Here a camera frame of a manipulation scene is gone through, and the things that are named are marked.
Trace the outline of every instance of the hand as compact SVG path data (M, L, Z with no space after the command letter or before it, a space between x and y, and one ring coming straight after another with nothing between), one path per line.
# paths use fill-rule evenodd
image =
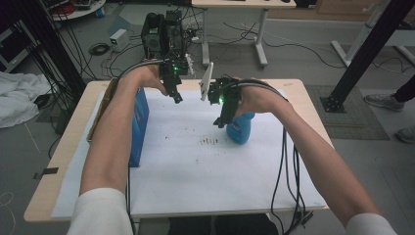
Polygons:
M287 108L292 108L290 103L274 92L261 87L245 86L242 87L242 103L235 117L247 112L274 113Z
M124 78L134 80L141 87L152 87L159 89L159 91L164 96L168 95L167 91L161 83L159 65L139 67L129 72Z

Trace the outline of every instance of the white paper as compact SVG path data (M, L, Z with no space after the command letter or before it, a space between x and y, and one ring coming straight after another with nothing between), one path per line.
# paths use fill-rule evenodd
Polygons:
M132 215L269 211L281 160L283 130L273 115L256 115L249 141L238 145L227 136L225 128L212 125L221 106L202 102L200 91L182 91L180 104L157 91L146 91L146 95L150 116L140 167L131 169ZM88 147L82 137L72 160L79 163L70 163L52 217L71 217ZM293 142L288 138L290 182L296 193L292 150ZM302 161L300 191L308 207L326 206ZM275 198L274 209L290 210L295 206L287 188L285 166Z

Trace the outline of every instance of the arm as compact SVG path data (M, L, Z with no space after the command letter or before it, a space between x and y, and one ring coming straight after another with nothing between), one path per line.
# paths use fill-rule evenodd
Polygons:
M156 66L140 67L120 79L95 130L82 171L79 195L96 188L115 188L124 192L135 96L142 86L158 88L166 94Z
M344 227L357 214L380 214L343 158L296 113L290 103L271 91L244 87L242 105L236 115L245 112L270 112L280 119L296 144L315 187Z

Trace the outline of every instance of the blue box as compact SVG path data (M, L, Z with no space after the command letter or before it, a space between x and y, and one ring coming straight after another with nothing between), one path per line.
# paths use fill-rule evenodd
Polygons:
M134 115L132 119L131 154L129 160L130 167L138 167L140 165L149 112L146 93L141 88L135 97Z

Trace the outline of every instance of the white sleeve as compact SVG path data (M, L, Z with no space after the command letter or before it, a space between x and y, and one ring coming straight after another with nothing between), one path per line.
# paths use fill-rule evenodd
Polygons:
M125 196L113 188L90 190L76 201L68 234L128 234Z
M361 213L352 217L346 227L347 235L396 235L391 225L375 213Z

